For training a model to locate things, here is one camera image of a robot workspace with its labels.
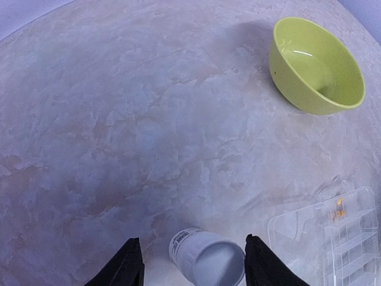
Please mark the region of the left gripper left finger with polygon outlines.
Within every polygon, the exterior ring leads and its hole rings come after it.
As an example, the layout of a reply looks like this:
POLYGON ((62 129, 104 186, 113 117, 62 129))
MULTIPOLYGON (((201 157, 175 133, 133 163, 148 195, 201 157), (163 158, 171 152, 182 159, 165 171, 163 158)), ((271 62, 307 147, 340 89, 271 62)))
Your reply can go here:
POLYGON ((139 238, 130 238, 85 286, 142 286, 144 274, 145 265, 139 238))

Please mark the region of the clear plastic pill organizer box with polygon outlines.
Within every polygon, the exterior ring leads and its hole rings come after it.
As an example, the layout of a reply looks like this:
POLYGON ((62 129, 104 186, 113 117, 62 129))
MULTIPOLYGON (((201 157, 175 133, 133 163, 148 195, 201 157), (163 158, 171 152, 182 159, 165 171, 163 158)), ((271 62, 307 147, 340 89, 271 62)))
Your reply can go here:
POLYGON ((379 223, 371 187, 349 189, 277 215, 267 227, 269 247, 309 285, 380 285, 379 223), (345 217, 335 205, 344 198, 345 217))

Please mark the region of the white capped pill bottle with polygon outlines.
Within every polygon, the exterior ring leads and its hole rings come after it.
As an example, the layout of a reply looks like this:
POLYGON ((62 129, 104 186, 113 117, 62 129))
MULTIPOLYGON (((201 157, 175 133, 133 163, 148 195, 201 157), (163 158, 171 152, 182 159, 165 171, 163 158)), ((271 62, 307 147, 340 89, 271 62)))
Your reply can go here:
POLYGON ((221 235, 188 228, 170 241, 168 253, 193 285, 239 285, 245 275, 245 254, 221 235))

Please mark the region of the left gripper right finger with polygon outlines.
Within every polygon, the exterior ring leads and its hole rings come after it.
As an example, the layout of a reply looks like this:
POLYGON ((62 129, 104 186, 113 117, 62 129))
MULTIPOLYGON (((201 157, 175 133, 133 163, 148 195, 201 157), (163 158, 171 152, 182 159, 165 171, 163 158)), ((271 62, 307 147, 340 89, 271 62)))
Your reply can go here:
POLYGON ((250 286, 308 286, 258 236, 249 234, 245 245, 245 280, 250 286))

